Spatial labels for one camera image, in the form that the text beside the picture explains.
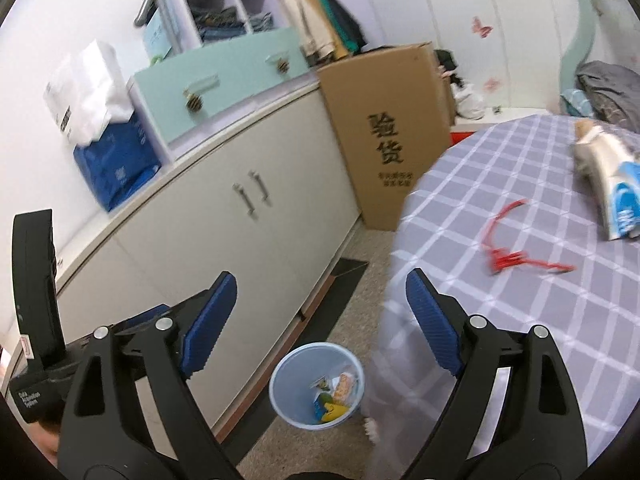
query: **wooden baseboard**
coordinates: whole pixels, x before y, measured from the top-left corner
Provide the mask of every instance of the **wooden baseboard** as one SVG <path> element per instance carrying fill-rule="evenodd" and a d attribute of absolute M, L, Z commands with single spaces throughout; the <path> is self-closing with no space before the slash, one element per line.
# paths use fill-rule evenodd
<path fill-rule="evenodd" d="M 213 428 L 218 442 L 222 442 L 226 439 L 226 437 L 228 437 L 229 433 L 231 433 L 242 416 L 254 403 L 255 399 L 257 399 L 260 392 L 267 384 L 269 384 L 269 380 L 271 378 L 273 370 L 282 360 L 282 358 L 289 353 L 294 343 L 300 337 L 300 334 L 302 334 L 302 331 L 308 325 L 309 320 L 311 320 L 311 317 L 313 316 L 313 314 L 315 314 L 318 306 L 320 305 L 320 303 L 322 303 L 322 300 L 324 300 L 325 295 L 327 294 L 329 288 L 333 285 L 334 281 L 335 276 L 331 275 L 329 275 L 324 280 L 324 283 L 322 283 L 322 285 L 318 288 L 318 291 L 316 292 L 313 300 L 309 303 L 308 307 L 304 311 L 305 320 L 301 320 L 299 317 L 296 317 L 296 319 L 293 320 L 292 325 L 288 327 L 287 331 L 283 334 L 280 341 L 276 344 L 276 346 L 274 346 L 270 354 L 264 360 L 263 364 L 256 371 L 254 378 L 249 382 L 251 386 L 249 387 L 247 393 L 245 393 L 244 395 L 240 394 L 238 396 L 241 400 L 238 402 L 237 406 L 230 406 L 232 413 L 228 416 L 222 427 L 220 427 L 218 430 L 216 430 L 215 427 Z"/>

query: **red cord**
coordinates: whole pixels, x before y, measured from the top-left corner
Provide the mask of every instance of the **red cord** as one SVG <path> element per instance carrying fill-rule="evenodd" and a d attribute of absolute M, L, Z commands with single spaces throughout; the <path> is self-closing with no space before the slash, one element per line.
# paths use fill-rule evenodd
<path fill-rule="evenodd" d="M 500 211 L 500 214 L 491 221 L 486 235 L 482 240 L 482 244 L 491 257 L 492 271 L 500 272 L 501 270 L 508 269 L 509 267 L 515 267 L 521 264 L 534 265 L 543 267 L 544 269 L 557 270 L 558 272 L 571 272 L 572 270 L 575 270 L 575 266 L 572 265 L 552 264 L 549 262 L 544 262 L 542 260 L 531 260 L 529 258 L 529 255 L 524 251 L 519 251 L 517 253 L 508 253 L 507 249 L 505 248 L 494 248 L 494 245 L 492 244 L 492 238 L 498 222 L 505 216 L 507 216 L 509 211 L 511 211 L 512 209 L 516 209 L 518 206 L 526 203 L 526 200 L 516 200 L 516 202 L 513 202 L 503 208 L 503 210 Z"/>

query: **person's hand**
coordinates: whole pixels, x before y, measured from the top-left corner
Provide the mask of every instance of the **person's hand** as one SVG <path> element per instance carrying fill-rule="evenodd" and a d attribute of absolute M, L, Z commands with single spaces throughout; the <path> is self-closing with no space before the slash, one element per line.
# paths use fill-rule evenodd
<path fill-rule="evenodd" d="M 29 436 L 47 460 L 57 466 L 60 429 L 54 425 L 34 422 L 29 425 Z"/>

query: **white plastic bag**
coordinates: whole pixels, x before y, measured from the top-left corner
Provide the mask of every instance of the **white plastic bag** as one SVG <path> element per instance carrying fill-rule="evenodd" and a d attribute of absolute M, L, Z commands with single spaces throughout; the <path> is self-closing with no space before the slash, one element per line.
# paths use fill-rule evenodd
<path fill-rule="evenodd" d="M 133 114 L 115 50 L 101 41 L 65 58 L 44 100 L 60 131 L 78 146 L 88 146 L 109 123 L 126 123 Z"/>
<path fill-rule="evenodd" d="M 465 119 L 482 119 L 484 117 L 484 98 L 474 92 L 474 86 L 467 84 L 464 88 L 452 84 L 453 97 L 456 100 L 456 111 Z"/>

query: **light blue trash bin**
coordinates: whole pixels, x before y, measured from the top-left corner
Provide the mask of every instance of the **light blue trash bin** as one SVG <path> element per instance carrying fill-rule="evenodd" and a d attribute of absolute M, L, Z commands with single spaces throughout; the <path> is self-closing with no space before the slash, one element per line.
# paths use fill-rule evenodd
<path fill-rule="evenodd" d="M 356 392 L 349 411 L 343 416 L 319 424 L 314 411 L 318 391 L 312 385 L 322 377 L 334 378 L 342 372 L 356 377 Z M 269 398 L 278 415 L 302 430 L 334 428 L 358 409 L 364 395 L 364 370 L 358 358 L 333 343 L 311 343 L 296 348 L 278 363 L 269 382 Z"/>

